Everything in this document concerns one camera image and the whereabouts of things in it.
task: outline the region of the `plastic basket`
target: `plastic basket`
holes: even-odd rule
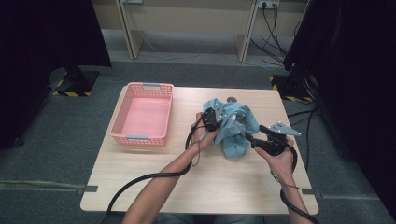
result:
[[[120,145],[163,147],[173,88],[164,83],[129,83],[110,135]]]

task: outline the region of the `power cord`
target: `power cord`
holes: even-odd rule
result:
[[[268,36],[267,40],[264,39],[264,41],[265,41],[264,48],[265,48],[266,44],[269,43],[269,40],[270,40],[270,38],[272,37],[273,40],[274,40],[274,42],[276,43],[276,47],[275,47],[275,48],[279,50],[281,56],[284,58],[284,57],[286,56],[286,54],[288,54],[288,52],[287,52],[286,50],[284,50],[284,49],[280,46],[279,40],[278,40],[278,37],[277,37],[277,29],[276,29],[276,28],[277,28],[277,27],[276,27],[277,13],[278,13],[277,4],[274,4],[274,25],[273,25],[273,28],[272,28],[272,29],[271,29],[271,26],[270,26],[270,24],[269,24],[269,22],[268,22],[268,20],[267,20],[267,17],[265,16],[265,9],[266,9],[266,6],[267,6],[266,3],[263,2],[263,3],[262,3],[262,15],[264,16],[265,23],[267,24],[267,28],[268,28],[268,30],[269,30],[269,32],[270,32],[270,35]]]
[[[287,145],[287,147],[290,149],[291,153],[293,154],[293,162],[292,162],[292,171],[294,172],[296,165],[297,165],[297,151],[295,150],[294,147]],[[319,224],[319,222],[312,217],[311,215],[307,214],[306,212],[302,211],[300,208],[294,206],[292,203],[289,202],[288,198],[286,197],[285,193],[283,192],[283,189],[280,190],[280,199],[282,202],[293,212],[297,213],[298,215],[305,217],[306,219],[312,221],[315,224]]]
[[[275,56],[275,54],[273,54],[272,52],[270,52],[270,51],[268,51],[268,50],[266,50],[266,49],[264,49],[264,48],[262,48],[262,47],[260,47],[258,44],[256,44],[256,42],[254,42],[254,40],[253,40],[252,38],[250,38],[250,41],[251,41],[258,49],[260,49],[260,50],[262,51],[262,60],[263,60],[265,63],[277,65],[277,66],[280,66],[280,67],[284,67],[284,65],[282,64],[283,62],[282,62],[279,58],[277,58],[277,57]],[[263,53],[266,53],[268,56],[270,56],[271,58],[273,58],[275,61],[277,61],[277,62],[279,62],[279,63],[269,63],[269,62],[265,61],[265,59],[263,58]]]
[[[139,32],[137,32],[137,33],[140,35],[140,37],[143,38],[143,40],[148,44],[148,46],[149,46],[150,48],[152,48],[152,49],[155,50],[157,56],[160,57],[160,58],[163,59],[163,60],[191,59],[191,58],[196,58],[196,57],[205,57],[205,56],[207,57],[207,56],[219,55],[219,56],[224,56],[224,57],[226,57],[226,58],[228,58],[228,59],[230,59],[230,60],[232,60],[232,61],[234,61],[234,62],[237,62],[237,63],[242,63],[242,64],[246,64],[246,65],[251,65],[251,66],[262,67],[262,68],[264,68],[264,69],[266,69],[266,70],[268,70],[268,71],[276,70],[276,68],[271,68],[271,67],[263,66],[263,65],[260,65],[260,64],[239,62],[238,60],[236,60],[236,59],[230,57],[229,55],[227,55],[227,54],[225,54],[225,53],[217,53],[217,54],[194,54],[194,55],[186,56],[186,57],[183,57],[183,56],[164,57],[164,56],[161,55],[161,53],[160,53],[156,48],[154,48],[154,47],[149,43],[149,41],[148,41],[145,37],[143,37]]]
[[[199,122],[202,120],[202,116],[198,119],[198,121],[194,124],[194,126],[193,127],[191,127],[191,129],[190,129],[190,133],[189,133],[189,135],[188,135],[188,137],[187,137],[187,140],[186,140],[186,145],[185,145],[185,148],[184,149],[187,149],[187,148],[189,148],[189,146],[191,145],[191,139],[192,139],[192,135],[194,134],[194,132],[195,132],[195,130],[196,129],[198,129],[198,128],[201,128],[201,127],[198,127],[198,124],[199,124]],[[138,183],[138,182],[140,182],[140,181],[143,181],[143,180],[146,180],[146,179],[151,179],[151,178],[162,178],[162,177],[175,177],[175,176],[182,176],[182,175],[184,175],[184,174],[186,174],[186,173],[188,173],[189,172],[189,170],[190,170],[190,168],[191,168],[191,165],[193,165],[193,166],[196,166],[198,164],[198,162],[196,162],[195,164],[192,164],[192,162],[184,169],[184,170],[182,170],[182,171],[180,171],[180,172],[174,172],[174,173],[154,173],[154,174],[149,174],[149,175],[142,175],[142,176],[140,176],[140,177],[138,177],[138,178],[136,178],[136,179],[134,179],[134,180],[132,180],[132,181],[130,181],[130,182],[128,182],[126,185],[124,185],[121,189],[119,189],[119,191],[117,191],[117,193],[113,196],[113,198],[111,199],[111,201],[110,201],[110,204],[108,205],[108,207],[107,207],[107,210],[106,210],[106,214],[109,216],[109,215],[118,215],[119,214],[119,212],[113,212],[113,211],[111,211],[112,210],[112,208],[113,208],[113,205],[114,205],[114,203],[116,202],[116,200],[120,197],[120,195],[125,191],[125,190],[127,190],[129,187],[131,187],[132,185],[134,185],[134,184],[136,184],[136,183]]]
[[[305,142],[306,142],[306,159],[305,159],[305,170],[308,171],[308,165],[309,165],[309,154],[310,154],[310,146],[309,146],[309,126],[311,123],[311,119],[317,114],[318,112],[318,108],[315,107],[312,110],[305,110],[305,111],[301,111],[301,112],[297,112],[291,115],[288,115],[288,118],[294,117],[294,116],[298,116],[298,115],[302,115],[302,114],[308,114],[309,113],[309,117],[305,118],[305,119],[300,119],[297,122],[292,123],[291,125],[296,125],[300,122],[302,122],[303,120],[308,119],[308,123],[306,126],[306,133],[305,133]]]

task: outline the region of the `crumpled towel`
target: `crumpled towel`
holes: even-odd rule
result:
[[[223,141],[223,151],[227,159],[243,156],[249,147],[249,141],[240,133],[256,133],[259,130],[257,120],[248,106],[238,102],[224,104],[217,98],[204,103],[204,111],[209,107],[215,108],[215,104],[222,109],[226,117],[213,144],[217,145]]]

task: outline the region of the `cable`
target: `cable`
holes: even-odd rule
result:
[[[308,118],[308,124],[306,125],[306,134],[305,134],[305,141],[306,141],[306,160],[305,160],[305,170],[308,171],[308,164],[309,164],[309,140],[308,140],[308,134],[309,134],[309,125],[311,123],[312,116],[314,113],[318,110],[316,107],[312,112],[309,114]]]
[[[292,123],[290,126],[296,125],[296,124],[298,124],[298,123],[300,123],[300,122],[303,122],[303,121],[306,120],[306,119],[309,119],[309,117],[308,117],[308,118],[304,118],[304,119],[300,119],[299,121],[296,121],[296,122]]]
[[[232,61],[235,61],[235,62],[237,62],[237,63],[243,63],[243,64],[247,64],[247,65],[251,65],[251,66],[262,67],[262,68],[264,68],[264,69],[266,69],[266,70],[268,70],[268,71],[276,70],[276,68],[270,68],[270,67],[263,66],[263,65],[260,65],[260,64],[239,62],[238,60],[233,59],[233,58],[231,58],[230,56],[228,56],[228,55],[226,55],[226,54],[224,54],[224,53],[217,53],[217,54],[194,54],[194,55],[186,56],[186,57],[182,57],[182,56],[164,57],[164,56],[161,55],[161,53],[160,53],[156,48],[154,48],[154,47],[149,43],[149,41],[148,41],[145,37],[143,37],[139,32],[137,32],[137,33],[138,33],[138,34],[140,35],[140,37],[142,37],[142,39],[148,44],[149,47],[151,47],[152,49],[155,50],[157,56],[160,57],[161,59],[164,59],[164,60],[191,59],[191,58],[203,57],[203,56],[220,55],[220,56],[224,56],[224,57],[226,57],[226,58],[228,58],[228,59],[231,59]]]
[[[199,122],[202,120],[202,118],[203,118],[203,117],[201,116],[201,117],[196,121],[196,123],[194,124],[194,126],[191,127],[190,133],[189,133],[189,135],[188,135],[188,137],[187,137],[187,140],[186,140],[185,149],[189,148],[189,146],[191,145],[192,135],[194,134],[195,130],[198,129],[198,128],[201,128],[201,127],[198,127],[198,124],[199,124]],[[136,183],[138,183],[138,182],[140,182],[140,181],[143,181],[143,180],[146,180],[146,179],[151,179],[151,178],[162,178],[162,177],[182,176],[182,175],[184,175],[184,174],[186,174],[186,173],[189,172],[189,170],[190,170],[190,168],[191,168],[191,165],[192,165],[192,162],[190,162],[189,165],[188,165],[184,170],[182,170],[182,171],[180,171],[180,172],[173,172],[173,173],[154,173],[154,174],[149,174],[149,175],[142,175],[142,176],[140,176],[140,177],[138,177],[138,178],[136,178],[136,179],[134,179],[134,180],[128,182],[128,183],[127,183],[126,185],[124,185],[121,189],[119,189],[119,191],[117,191],[117,193],[113,196],[113,198],[112,198],[111,201],[110,201],[110,204],[109,204],[108,207],[107,207],[106,214],[107,214],[107,215],[113,214],[113,212],[111,211],[111,209],[113,208],[114,203],[115,203],[116,200],[120,197],[120,195],[121,195],[125,190],[127,190],[129,187],[131,187],[132,185],[134,185],[134,184],[136,184]]]
[[[298,28],[298,26],[300,25],[300,23],[301,23],[301,21],[298,21],[296,27],[294,27],[294,37],[296,37],[297,28]]]
[[[262,57],[262,60],[263,60],[265,63],[274,64],[274,65],[277,65],[277,66],[284,66],[284,65],[282,64],[282,61],[281,61],[280,59],[278,59],[278,58],[275,56],[275,54],[271,53],[270,51],[268,51],[268,50],[266,50],[266,49],[264,49],[264,48],[262,48],[262,47],[260,47],[258,44],[256,44],[256,42],[254,42],[254,40],[253,40],[252,38],[250,38],[250,41],[251,41],[258,49],[260,49],[260,50],[262,51],[262,53],[265,52],[268,56],[270,56],[271,58],[273,58],[275,61],[279,62],[279,63],[269,63],[269,62],[265,61],[264,58]]]
[[[274,46],[273,44],[271,44],[271,43],[269,42],[269,39],[266,39],[266,40],[265,40],[264,36],[262,36],[262,35],[260,35],[260,36],[262,37],[262,40],[265,41],[265,44],[267,44],[267,45],[273,47],[274,49],[278,49],[278,50],[279,50],[279,47]]]
[[[265,19],[265,23],[267,24],[268,30],[270,31],[270,36],[268,37],[268,39],[265,41],[265,43],[268,43],[269,39],[272,37],[273,40],[275,41],[275,43],[277,44],[277,49],[279,50],[280,54],[285,57],[285,54],[287,54],[288,52],[285,51],[279,44],[278,38],[277,38],[277,29],[276,29],[276,21],[277,21],[277,4],[274,5],[275,9],[274,9],[274,26],[271,29],[270,24],[267,20],[267,17],[265,16],[265,9],[266,9],[266,5],[262,5],[262,15],[264,16]]]
[[[311,113],[313,110],[315,110],[315,109],[296,112],[296,113],[294,113],[294,114],[288,115],[288,118],[291,118],[291,117],[294,117],[294,116],[297,116],[297,115],[302,115],[302,114]]]
[[[297,158],[298,158],[297,151],[294,147],[292,147],[290,145],[287,145],[287,147],[290,149],[290,151],[293,155],[293,162],[291,165],[291,169],[292,169],[292,172],[294,173],[294,170],[297,165]],[[306,212],[302,211],[300,208],[298,208],[298,207],[294,206],[292,203],[290,203],[288,198],[286,198],[286,195],[283,192],[283,189],[280,190],[280,199],[293,212],[297,213],[298,215],[300,215],[302,217],[305,217],[306,219],[312,221],[315,224],[319,224],[319,222],[314,217],[312,217],[311,215],[307,214]]]

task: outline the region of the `black curtain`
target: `black curtain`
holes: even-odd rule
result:
[[[78,65],[111,66],[91,1],[0,1],[0,148],[22,133],[51,72]]]
[[[313,16],[303,21],[311,29],[297,34],[285,60],[290,76],[314,75],[332,126],[396,219],[396,1],[344,0],[338,8],[324,6],[332,1],[311,2]]]

